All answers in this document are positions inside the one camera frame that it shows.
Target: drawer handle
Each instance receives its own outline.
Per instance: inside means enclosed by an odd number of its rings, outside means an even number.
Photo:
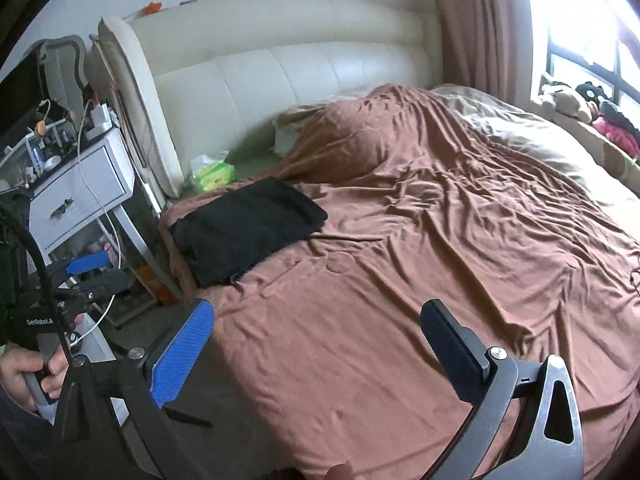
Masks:
[[[66,213],[66,210],[70,205],[72,205],[73,202],[74,202],[74,198],[72,196],[65,199],[64,203],[59,208],[57,208],[53,213],[51,213],[51,216],[49,218],[52,218],[52,219],[60,218],[64,213]]]

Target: sleeve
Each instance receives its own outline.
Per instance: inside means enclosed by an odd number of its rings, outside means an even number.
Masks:
[[[49,480],[53,426],[38,415],[18,406],[0,385],[0,420],[33,470]]]

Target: pink stuffed toy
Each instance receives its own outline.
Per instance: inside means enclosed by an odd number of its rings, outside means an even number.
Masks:
[[[605,137],[605,139],[613,142],[631,158],[640,156],[638,143],[628,131],[617,126],[612,126],[612,124],[607,123],[607,121],[602,117],[593,121],[591,126],[593,126],[599,134]]]

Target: beige comforter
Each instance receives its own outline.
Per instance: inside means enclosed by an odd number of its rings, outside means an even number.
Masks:
[[[418,325],[440,298],[487,345],[566,360],[594,478],[639,409],[640,246],[581,188],[395,86],[327,105],[268,174],[328,221],[237,285],[197,291],[163,233],[187,295],[216,308],[235,379],[305,475],[350,460],[367,479],[419,478],[440,454],[469,410]],[[164,227],[225,191],[179,203]]]

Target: black folded cloth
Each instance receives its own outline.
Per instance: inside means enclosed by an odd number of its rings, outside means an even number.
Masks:
[[[171,234],[197,285],[235,283],[270,254],[320,230],[327,214],[273,177],[229,191],[178,220]]]

